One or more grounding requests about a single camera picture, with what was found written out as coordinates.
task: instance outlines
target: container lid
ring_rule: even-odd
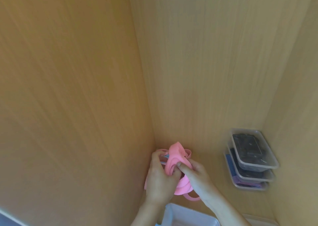
[[[239,176],[242,179],[245,180],[253,180],[253,181],[274,181],[275,176],[272,173],[272,171],[270,169],[264,171],[264,172],[252,172],[252,171],[248,171],[248,170],[244,170],[242,168],[240,168],[239,164],[238,164],[238,160],[236,157],[236,152],[235,149],[232,145],[232,142],[229,141],[227,144],[227,148],[229,150],[229,155],[231,156],[232,162],[233,162],[233,166],[235,169],[235,172],[237,174],[237,176]]]
[[[247,166],[276,169],[279,163],[260,131],[232,128],[231,140],[238,161]]]
[[[227,165],[227,168],[229,170],[232,183],[233,183],[233,185],[236,188],[244,189],[244,190],[251,190],[251,191],[255,191],[255,190],[256,191],[265,191],[268,188],[268,183],[267,182],[250,183],[250,184],[241,182],[237,178],[237,175],[236,175],[236,172],[234,170],[234,166],[233,166],[231,157],[230,157],[230,155],[228,153],[228,149],[225,150],[224,156],[225,156],[226,165]]]

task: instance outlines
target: pink fabric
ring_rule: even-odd
[[[184,149],[183,146],[177,142],[170,146],[169,150],[166,149],[159,149],[157,151],[165,152],[165,155],[169,154],[169,158],[165,164],[164,171],[167,175],[171,176],[173,174],[173,169],[178,162],[182,162],[187,165],[189,168],[192,169],[191,163],[187,160],[187,158],[191,157],[191,151],[188,149]],[[193,198],[189,196],[189,192],[193,190],[188,177],[185,175],[183,178],[180,179],[175,195],[183,195],[186,199],[191,201],[200,200],[200,197]]]

